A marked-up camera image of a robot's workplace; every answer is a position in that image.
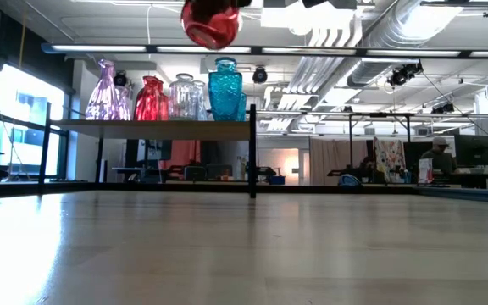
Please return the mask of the red round glass vase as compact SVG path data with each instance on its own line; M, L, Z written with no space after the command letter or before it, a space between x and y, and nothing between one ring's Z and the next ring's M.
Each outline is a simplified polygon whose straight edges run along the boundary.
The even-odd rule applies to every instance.
M239 32L238 0L185 0L180 20L184 32L200 47L228 47Z

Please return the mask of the teal flask-shaped glass vase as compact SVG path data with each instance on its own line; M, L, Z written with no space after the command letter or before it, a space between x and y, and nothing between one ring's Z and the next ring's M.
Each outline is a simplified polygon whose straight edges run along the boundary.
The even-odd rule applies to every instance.
M242 94L242 75L230 57L215 60L216 70L208 75L208 97L215 121L237 121Z

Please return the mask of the clear twisted glass vase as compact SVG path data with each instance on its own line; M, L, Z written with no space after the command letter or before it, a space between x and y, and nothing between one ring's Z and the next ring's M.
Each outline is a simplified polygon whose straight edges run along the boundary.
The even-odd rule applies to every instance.
M197 119L199 121L207 121L208 113L205 107L205 83L201 80L193 81L195 86L195 98L197 100Z

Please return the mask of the clear glass jar vase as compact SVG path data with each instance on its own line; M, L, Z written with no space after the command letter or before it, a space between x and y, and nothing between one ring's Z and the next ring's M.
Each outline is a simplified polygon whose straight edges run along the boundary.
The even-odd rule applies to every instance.
M176 75L176 81L169 85L169 119L195 120L197 106L191 100L194 89L193 76L187 73Z

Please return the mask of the red square fluted glass vase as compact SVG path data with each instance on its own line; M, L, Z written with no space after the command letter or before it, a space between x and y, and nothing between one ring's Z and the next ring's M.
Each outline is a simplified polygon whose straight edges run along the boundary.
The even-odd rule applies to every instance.
M137 94L135 120L155 121L158 119L163 82L151 75L145 75L142 81L144 87Z

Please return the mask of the pink twisted glass vase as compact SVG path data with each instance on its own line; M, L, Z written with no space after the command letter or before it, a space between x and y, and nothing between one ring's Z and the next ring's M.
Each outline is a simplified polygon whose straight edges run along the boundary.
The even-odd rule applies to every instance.
M119 117L122 120L131 120L128 97L129 89L126 86L116 86L115 90L118 96Z

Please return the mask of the tall pink glass vase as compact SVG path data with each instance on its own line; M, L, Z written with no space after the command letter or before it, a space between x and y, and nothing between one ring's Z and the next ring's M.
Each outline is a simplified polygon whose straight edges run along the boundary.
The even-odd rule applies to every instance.
M102 58L98 64L100 77L86 106L86 119L120 120L122 115L114 85L114 63Z

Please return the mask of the long ceiling light strip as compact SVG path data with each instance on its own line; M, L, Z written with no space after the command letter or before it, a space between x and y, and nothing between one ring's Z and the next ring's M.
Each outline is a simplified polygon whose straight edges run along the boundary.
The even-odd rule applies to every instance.
M101 54L214 54L214 50L197 46L180 45L106 45L106 44L55 44L43 43L42 51L48 54L101 53ZM218 54L254 56L312 56L341 58L437 58L488 60L488 49L403 49L362 47L260 47L237 46L218 50Z

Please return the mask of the orange partition panel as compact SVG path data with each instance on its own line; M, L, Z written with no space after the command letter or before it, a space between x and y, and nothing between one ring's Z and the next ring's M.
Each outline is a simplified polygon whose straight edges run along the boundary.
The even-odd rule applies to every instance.
M162 169L170 166L186 166L192 161L199 162L201 159L201 142L193 140L173 140L171 157L169 160L161 162Z

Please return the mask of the dark display screen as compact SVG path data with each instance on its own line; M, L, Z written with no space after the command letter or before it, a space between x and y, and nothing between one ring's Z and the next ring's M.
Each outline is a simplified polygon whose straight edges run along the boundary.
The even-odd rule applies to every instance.
M128 140L126 142L125 161L127 163L171 159L172 141L170 140Z

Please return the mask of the black ceiling spotlight cluster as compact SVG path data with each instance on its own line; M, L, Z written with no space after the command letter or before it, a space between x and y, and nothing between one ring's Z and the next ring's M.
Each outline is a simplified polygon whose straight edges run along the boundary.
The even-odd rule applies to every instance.
M393 87L402 86L423 71L424 69L420 61L416 64L404 64L402 67L392 70L392 74L387 82Z

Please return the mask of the beige curtain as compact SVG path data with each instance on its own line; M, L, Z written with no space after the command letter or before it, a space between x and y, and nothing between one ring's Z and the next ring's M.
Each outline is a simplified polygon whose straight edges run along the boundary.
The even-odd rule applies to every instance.
M366 141L352 142L329 137L312 137L309 140L310 183L312 186L336 186L339 177L329 177L331 170L342 170L347 165L358 168L368 156Z

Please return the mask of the black low equipment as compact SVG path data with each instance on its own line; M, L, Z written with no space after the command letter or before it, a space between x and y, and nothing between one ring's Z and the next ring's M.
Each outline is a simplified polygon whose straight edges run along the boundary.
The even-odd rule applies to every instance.
M367 167L347 166L344 169L333 169L327 174L328 177L341 177L342 175L352 175L363 183L371 183L374 180L374 171Z

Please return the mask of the blue rounded object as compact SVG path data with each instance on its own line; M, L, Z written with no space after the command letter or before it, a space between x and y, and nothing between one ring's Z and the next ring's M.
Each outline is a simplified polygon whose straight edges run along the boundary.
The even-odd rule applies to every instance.
M338 186L357 188L362 186L362 182L354 175L343 174L338 180Z

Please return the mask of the colourful patterned cloth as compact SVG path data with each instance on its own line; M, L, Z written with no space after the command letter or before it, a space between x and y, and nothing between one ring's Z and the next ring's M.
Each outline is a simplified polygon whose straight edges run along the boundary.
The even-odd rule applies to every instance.
M375 137L373 143L376 169L384 175L386 183L399 183L400 170L406 168L403 142Z

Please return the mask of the black computer monitor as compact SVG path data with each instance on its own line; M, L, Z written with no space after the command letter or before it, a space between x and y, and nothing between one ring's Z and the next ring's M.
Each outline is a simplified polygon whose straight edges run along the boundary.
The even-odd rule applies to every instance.
M458 167L488 165L488 136L455 135L454 143Z
M432 143L427 141L404 142L404 160L406 169L413 169L421 159L422 155L432 148Z

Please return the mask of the large window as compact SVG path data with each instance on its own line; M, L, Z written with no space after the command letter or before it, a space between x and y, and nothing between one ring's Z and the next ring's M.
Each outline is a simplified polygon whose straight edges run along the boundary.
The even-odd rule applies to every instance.
M65 91L10 65L0 70L0 170L3 180L36 180L47 155L45 175L64 172L68 137L53 127L45 133L47 119L68 113Z

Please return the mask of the white standing sign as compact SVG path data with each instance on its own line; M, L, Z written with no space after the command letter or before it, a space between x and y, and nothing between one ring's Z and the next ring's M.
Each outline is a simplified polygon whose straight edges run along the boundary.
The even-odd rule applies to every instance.
M432 158L421 158L418 162L418 183L430 184L434 179Z

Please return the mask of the dark office desk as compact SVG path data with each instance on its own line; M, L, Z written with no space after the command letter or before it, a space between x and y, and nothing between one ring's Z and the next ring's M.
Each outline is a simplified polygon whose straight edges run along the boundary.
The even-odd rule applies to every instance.
M450 175L434 173L432 180L419 182L418 186L432 187L451 187L451 188L469 188L469 189L487 189L488 190L488 173L453 173Z

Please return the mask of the wooden shelf black metal frame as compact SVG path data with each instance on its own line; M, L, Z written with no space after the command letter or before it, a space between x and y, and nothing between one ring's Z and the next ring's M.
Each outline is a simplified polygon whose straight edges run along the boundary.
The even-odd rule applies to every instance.
M84 190L101 191L106 187L99 181L103 156L103 143L106 139L116 140L199 140L199 141L247 141L249 153L248 189L251 199L257 196L257 115L253 104L247 110L249 120L235 121L135 121L135 120L85 120L85 119L51 119L51 109L47 108L44 137L42 143L42 164L39 171L39 192L44 192L47 166L49 134L53 126L59 130L69 130L83 135L96 137L97 159L95 181Z

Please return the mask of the silver air duct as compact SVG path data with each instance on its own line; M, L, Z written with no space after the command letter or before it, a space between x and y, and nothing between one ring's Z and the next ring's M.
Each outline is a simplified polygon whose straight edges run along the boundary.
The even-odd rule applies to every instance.
M363 39L367 48L417 48L443 31L463 7L422 6L422 1L398 0Z

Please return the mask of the black workstation frame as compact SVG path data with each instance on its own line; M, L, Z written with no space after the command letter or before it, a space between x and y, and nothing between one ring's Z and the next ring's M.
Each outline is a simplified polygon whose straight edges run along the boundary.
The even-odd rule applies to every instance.
M483 130L488 114L349 113L266 111L257 113L256 134L293 137L432 137L454 130Z

